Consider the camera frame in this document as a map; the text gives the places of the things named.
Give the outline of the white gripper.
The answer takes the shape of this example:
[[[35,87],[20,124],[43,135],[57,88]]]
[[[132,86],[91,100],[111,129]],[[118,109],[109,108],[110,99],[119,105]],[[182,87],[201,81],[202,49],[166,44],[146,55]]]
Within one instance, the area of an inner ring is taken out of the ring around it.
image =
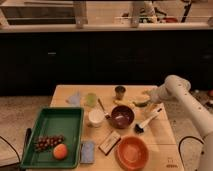
[[[149,114],[154,110],[157,104],[162,103],[165,100],[165,89],[163,87],[157,87],[149,91],[150,101],[145,110],[144,114]]]

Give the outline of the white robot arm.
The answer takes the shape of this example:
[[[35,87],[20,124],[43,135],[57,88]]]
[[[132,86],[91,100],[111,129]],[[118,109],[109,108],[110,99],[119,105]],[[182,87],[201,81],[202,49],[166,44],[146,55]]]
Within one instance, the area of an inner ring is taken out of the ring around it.
[[[213,115],[189,93],[190,88],[188,80],[177,75],[169,75],[161,86],[154,87],[147,94],[152,103],[177,100],[188,112],[204,141],[197,171],[213,171]]]

